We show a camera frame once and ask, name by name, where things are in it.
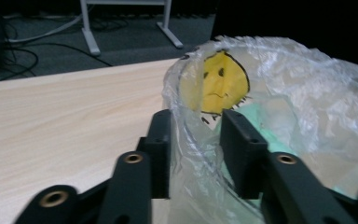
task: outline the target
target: wooden table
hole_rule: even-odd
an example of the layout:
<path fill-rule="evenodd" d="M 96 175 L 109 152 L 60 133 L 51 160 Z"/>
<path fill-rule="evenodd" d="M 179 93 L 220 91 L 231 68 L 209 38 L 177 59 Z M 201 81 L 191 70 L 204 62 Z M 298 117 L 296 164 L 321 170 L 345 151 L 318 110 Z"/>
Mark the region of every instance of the wooden table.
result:
<path fill-rule="evenodd" d="M 83 192 L 109 178 L 163 109 L 163 77 L 175 62 L 0 82 L 0 224 L 42 189 Z"/>

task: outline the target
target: gray carpet floor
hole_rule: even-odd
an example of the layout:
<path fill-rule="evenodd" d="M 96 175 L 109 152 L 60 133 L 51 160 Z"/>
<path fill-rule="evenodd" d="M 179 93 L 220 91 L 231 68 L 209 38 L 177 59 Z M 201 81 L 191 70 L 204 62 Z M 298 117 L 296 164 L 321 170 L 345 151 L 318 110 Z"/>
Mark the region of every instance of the gray carpet floor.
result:
<path fill-rule="evenodd" d="M 43 35 L 75 17 L 7 16 L 7 38 L 22 40 Z M 158 28 L 157 22 L 162 20 L 162 13 L 91 18 L 91 30 L 101 51 L 98 57 L 90 54 L 81 31 L 82 21 L 54 35 L 7 44 L 0 81 L 179 58 L 210 39 L 214 15 L 171 16 L 169 28 L 184 44 L 181 49 Z"/>

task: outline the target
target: crumpled plastic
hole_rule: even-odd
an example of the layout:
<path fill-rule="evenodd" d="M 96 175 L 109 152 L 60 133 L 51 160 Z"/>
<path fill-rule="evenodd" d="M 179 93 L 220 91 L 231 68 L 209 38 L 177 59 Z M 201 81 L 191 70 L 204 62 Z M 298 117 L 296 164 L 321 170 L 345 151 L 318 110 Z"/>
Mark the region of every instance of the crumpled plastic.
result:
<path fill-rule="evenodd" d="M 328 188 L 358 193 L 358 65 L 283 37 L 219 36 L 166 73 L 164 105 L 172 111 L 169 223 L 264 223 L 259 201 L 233 191 L 219 146 L 219 117 L 202 120 L 205 59 L 226 50 L 246 70 L 249 102 L 232 109 L 268 140 L 270 151 L 296 154 Z M 194 83 L 181 92 L 181 80 Z"/>

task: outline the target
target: metal stand leg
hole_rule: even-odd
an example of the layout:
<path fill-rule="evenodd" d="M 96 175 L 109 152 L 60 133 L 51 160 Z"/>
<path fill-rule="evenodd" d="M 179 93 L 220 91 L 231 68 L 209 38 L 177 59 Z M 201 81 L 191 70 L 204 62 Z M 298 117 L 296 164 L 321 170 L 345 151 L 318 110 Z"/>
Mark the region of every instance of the metal stand leg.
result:
<path fill-rule="evenodd" d="M 168 29 L 168 24 L 170 21 L 170 14 L 171 14 L 171 2 L 172 0 L 165 0 L 164 5 L 164 21 L 158 22 L 157 26 L 161 31 L 173 42 L 173 44 L 178 48 L 181 49 L 183 47 L 182 42 Z"/>
<path fill-rule="evenodd" d="M 91 29 L 90 29 L 90 21 L 89 21 L 89 11 L 87 9 L 87 3 L 86 0 L 80 0 L 81 5 L 81 11 L 83 16 L 83 35 L 86 39 L 87 45 L 89 46 L 89 52 L 92 55 L 100 55 L 101 51 L 98 48 L 97 42 L 95 41 L 94 35 L 92 35 Z"/>

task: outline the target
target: smiley face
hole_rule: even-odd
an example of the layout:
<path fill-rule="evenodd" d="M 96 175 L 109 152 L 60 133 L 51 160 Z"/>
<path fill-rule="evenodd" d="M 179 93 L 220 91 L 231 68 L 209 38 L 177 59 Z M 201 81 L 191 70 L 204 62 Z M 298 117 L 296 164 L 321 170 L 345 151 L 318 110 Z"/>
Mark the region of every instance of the smiley face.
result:
<path fill-rule="evenodd" d="M 201 111 L 221 114 L 250 90 L 245 69 L 225 50 L 205 59 Z"/>

